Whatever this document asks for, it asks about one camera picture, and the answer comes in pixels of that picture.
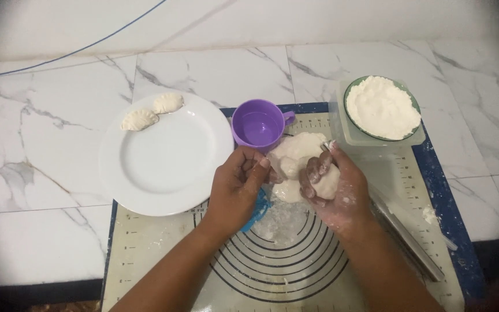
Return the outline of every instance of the white plate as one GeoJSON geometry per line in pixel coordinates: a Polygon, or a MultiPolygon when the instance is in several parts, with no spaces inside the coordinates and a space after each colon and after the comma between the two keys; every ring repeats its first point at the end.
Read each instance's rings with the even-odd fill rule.
{"type": "Polygon", "coordinates": [[[128,112],[152,108],[149,96],[123,110],[99,149],[99,176],[113,198],[136,213],[169,216],[195,207],[211,194],[215,169],[234,150],[228,120],[212,103],[180,92],[184,107],[159,115],[143,131],[123,131],[128,112]]]}

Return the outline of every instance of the purple plastic cup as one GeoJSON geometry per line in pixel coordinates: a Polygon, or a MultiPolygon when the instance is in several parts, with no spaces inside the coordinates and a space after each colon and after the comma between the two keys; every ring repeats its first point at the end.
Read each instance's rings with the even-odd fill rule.
{"type": "Polygon", "coordinates": [[[266,100],[249,100],[232,114],[232,135],[238,145],[253,147],[267,154],[278,144],[284,128],[294,120],[294,112],[282,113],[266,100]]]}

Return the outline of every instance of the hand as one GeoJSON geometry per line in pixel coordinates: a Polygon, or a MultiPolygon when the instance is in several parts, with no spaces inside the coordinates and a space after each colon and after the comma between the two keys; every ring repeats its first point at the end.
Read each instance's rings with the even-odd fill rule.
{"type": "Polygon", "coordinates": [[[369,190],[363,172],[351,161],[340,147],[333,143],[330,152],[309,160],[299,172],[300,193],[307,199],[324,223],[339,235],[349,234],[356,226],[369,221],[373,215],[369,209],[369,190]],[[328,172],[331,163],[338,166],[340,180],[333,200],[318,197],[313,184],[328,172]]]}
{"type": "Polygon", "coordinates": [[[238,148],[217,168],[207,212],[202,220],[221,239],[238,232],[250,219],[263,183],[281,183],[271,162],[256,149],[238,148]]]}

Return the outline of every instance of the white wall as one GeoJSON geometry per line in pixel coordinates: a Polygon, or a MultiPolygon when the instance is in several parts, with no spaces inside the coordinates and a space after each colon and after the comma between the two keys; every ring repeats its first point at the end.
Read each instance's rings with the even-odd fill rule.
{"type": "MultiPolygon", "coordinates": [[[[158,1],[0,1],[0,60],[65,54],[115,31],[158,1]]],[[[82,54],[499,36],[496,3],[499,1],[167,0],[82,54]]]]}

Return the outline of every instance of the blue cable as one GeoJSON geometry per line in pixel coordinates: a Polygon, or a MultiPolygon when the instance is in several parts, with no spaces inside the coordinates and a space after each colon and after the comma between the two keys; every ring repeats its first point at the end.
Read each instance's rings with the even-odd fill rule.
{"type": "Polygon", "coordinates": [[[112,33],[112,34],[110,34],[110,35],[108,35],[108,36],[106,36],[106,37],[104,37],[104,38],[102,38],[102,39],[99,39],[99,40],[97,40],[96,42],[94,42],[94,43],[92,43],[92,44],[90,44],[90,45],[88,45],[88,46],[85,46],[84,48],[78,49],[78,50],[76,50],[76,51],[74,51],[74,52],[71,52],[71,53],[69,53],[69,54],[63,55],[63,56],[58,57],[58,58],[53,59],[53,60],[48,60],[48,61],[45,61],[45,62],[43,62],[43,63],[39,63],[39,64],[37,64],[37,65],[32,65],[32,66],[29,66],[29,67],[24,67],[24,68],[20,68],[20,69],[10,70],[10,71],[8,71],[8,72],[3,72],[3,73],[0,73],[0,75],[7,75],[7,74],[16,73],[16,72],[21,72],[21,71],[23,71],[23,70],[27,70],[27,69],[35,68],[35,67],[42,66],[42,65],[45,65],[45,64],[49,64],[49,63],[52,63],[52,62],[54,62],[54,61],[56,61],[56,60],[60,60],[60,59],[66,58],[66,57],[71,56],[71,55],[73,55],[73,54],[75,54],[75,53],[78,53],[78,52],[80,52],[80,51],[86,50],[87,48],[92,47],[92,46],[94,46],[94,45],[96,45],[96,44],[100,43],[101,41],[106,40],[106,39],[108,39],[108,38],[110,38],[110,37],[112,37],[112,36],[116,35],[118,32],[122,31],[122,30],[123,30],[123,29],[125,29],[126,27],[128,27],[128,26],[130,26],[130,25],[134,24],[134,23],[135,23],[136,21],[138,21],[140,18],[142,18],[142,17],[144,17],[144,16],[148,15],[148,14],[149,14],[149,12],[151,12],[151,11],[155,10],[158,6],[162,5],[165,1],[167,1],[167,0],[163,0],[163,1],[159,2],[159,3],[158,3],[158,4],[156,4],[154,7],[152,7],[152,8],[151,8],[151,9],[149,9],[147,12],[145,12],[144,14],[140,15],[139,17],[137,17],[137,18],[136,18],[135,20],[133,20],[132,22],[130,22],[130,23],[128,23],[128,24],[126,24],[126,25],[122,26],[121,28],[119,28],[119,29],[118,29],[117,31],[115,31],[114,33],[112,33]]]}

